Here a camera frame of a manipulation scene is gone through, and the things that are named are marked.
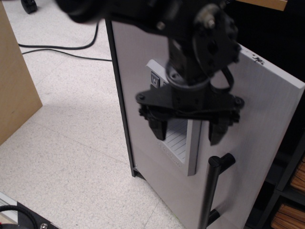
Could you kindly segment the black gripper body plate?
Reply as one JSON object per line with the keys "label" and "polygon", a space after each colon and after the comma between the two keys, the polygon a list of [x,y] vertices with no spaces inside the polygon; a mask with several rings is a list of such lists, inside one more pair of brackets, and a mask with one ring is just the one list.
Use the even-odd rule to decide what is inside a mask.
{"label": "black gripper body plate", "polygon": [[213,124],[238,123],[244,100],[230,93],[219,94],[207,86],[197,91],[178,90],[169,84],[136,95],[140,114],[146,120],[171,119],[209,121]]}

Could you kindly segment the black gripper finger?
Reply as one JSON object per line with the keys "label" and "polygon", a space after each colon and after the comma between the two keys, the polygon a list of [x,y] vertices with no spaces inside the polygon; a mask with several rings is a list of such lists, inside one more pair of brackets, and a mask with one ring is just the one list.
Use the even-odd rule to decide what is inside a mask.
{"label": "black gripper finger", "polygon": [[157,119],[153,117],[148,118],[149,127],[151,128],[157,139],[161,141],[166,139],[166,132],[169,120],[169,117],[165,117],[163,119]]}
{"label": "black gripper finger", "polygon": [[214,146],[220,143],[225,134],[228,131],[228,128],[232,126],[233,123],[228,120],[220,120],[218,122],[209,122],[209,133],[208,138],[210,145]]}

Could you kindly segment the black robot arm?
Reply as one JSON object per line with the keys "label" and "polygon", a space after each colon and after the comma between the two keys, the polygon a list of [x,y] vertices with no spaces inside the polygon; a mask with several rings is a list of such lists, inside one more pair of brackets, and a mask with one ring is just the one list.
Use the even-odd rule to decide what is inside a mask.
{"label": "black robot arm", "polygon": [[139,113],[159,140],[171,119],[209,122],[209,141],[218,144],[239,122],[243,99],[230,91],[228,68],[241,46],[223,0],[59,0],[74,22],[121,22],[168,39],[167,84],[136,95]]}

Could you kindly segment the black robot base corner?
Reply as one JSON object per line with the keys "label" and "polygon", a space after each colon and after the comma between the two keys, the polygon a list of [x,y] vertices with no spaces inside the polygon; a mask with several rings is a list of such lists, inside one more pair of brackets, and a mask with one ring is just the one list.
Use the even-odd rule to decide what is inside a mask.
{"label": "black robot base corner", "polygon": [[23,204],[0,201],[1,229],[60,229],[57,225]]}

